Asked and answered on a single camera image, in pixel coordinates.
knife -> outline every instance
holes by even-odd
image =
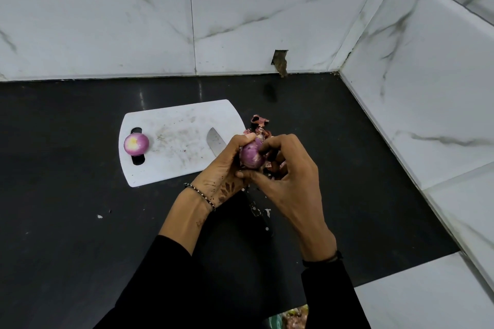
[[[207,145],[213,151],[214,156],[218,156],[226,147],[225,141],[220,137],[215,128],[209,129],[206,136]],[[257,223],[261,231],[267,236],[273,236],[273,227],[269,221],[268,210],[261,210],[255,203],[253,197],[249,194],[249,188],[246,187],[243,191],[249,203],[250,211],[256,218]]]

white cutting board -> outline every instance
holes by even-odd
[[[142,133],[149,138],[149,149],[141,165],[134,165],[124,150],[124,140],[135,127],[142,128]],[[119,155],[129,186],[204,170],[214,160],[206,142],[207,132],[212,127],[226,143],[245,130],[240,115],[228,100],[126,114],[120,127]]]

black knife handle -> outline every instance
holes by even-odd
[[[256,227],[259,228],[259,232],[263,233],[266,238],[271,238],[273,236],[273,226],[269,220],[267,211],[257,206],[254,198],[249,194],[247,189],[244,191],[244,194],[249,202],[250,211],[254,216]]]

red onion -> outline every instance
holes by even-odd
[[[242,147],[240,151],[240,163],[248,169],[259,169],[262,167],[266,158],[259,154],[259,148],[262,146],[262,140],[255,138],[249,144]]]
[[[149,147],[149,139],[142,133],[132,133],[123,141],[123,149],[130,156],[143,155]]]

kitchen counter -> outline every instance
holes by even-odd
[[[104,316],[196,175],[129,187],[117,149],[124,114],[217,99],[246,125],[257,113],[273,134],[298,135],[355,286],[458,251],[332,74],[1,83],[0,327],[89,328]],[[257,239],[235,198],[209,217],[194,252],[205,305],[234,318],[305,303],[295,235],[251,191],[272,209],[274,237]]]

